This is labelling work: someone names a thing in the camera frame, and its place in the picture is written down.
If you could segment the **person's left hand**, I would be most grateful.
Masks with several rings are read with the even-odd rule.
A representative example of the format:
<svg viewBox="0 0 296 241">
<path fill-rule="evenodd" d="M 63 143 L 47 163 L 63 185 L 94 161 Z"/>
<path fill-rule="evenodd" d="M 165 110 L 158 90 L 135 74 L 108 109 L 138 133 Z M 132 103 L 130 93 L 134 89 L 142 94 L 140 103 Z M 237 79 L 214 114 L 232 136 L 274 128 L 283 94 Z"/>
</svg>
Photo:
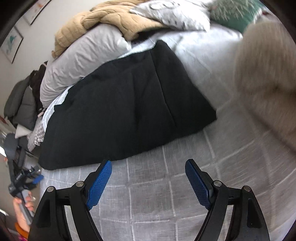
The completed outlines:
<svg viewBox="0 0 296 241">
<path fill-rule="evenodd" d="M 34 208 L 34 204 L 36 201 L 36 198 L 33 196 L 32 192 L 28 192 L 27 197 L 25 198 L 25 207 L 31 211 L 34 212 L 35 208 Z M 21 211 L 21 205 L 22 205 L 22 200 L 19 199 L 18 197 L 14 197 L 13 199 L 13 206 L 14 206 L 14 210 L 15 210 L 15 214 L 16 214 L 16 220 L 18 222 L 18 225 L 20 226 L 20 228 L 26 232 L 30 232 L 30 226 L 27 224 L 26 218 L 23 214 L 23 212 Z"/>
</svg>

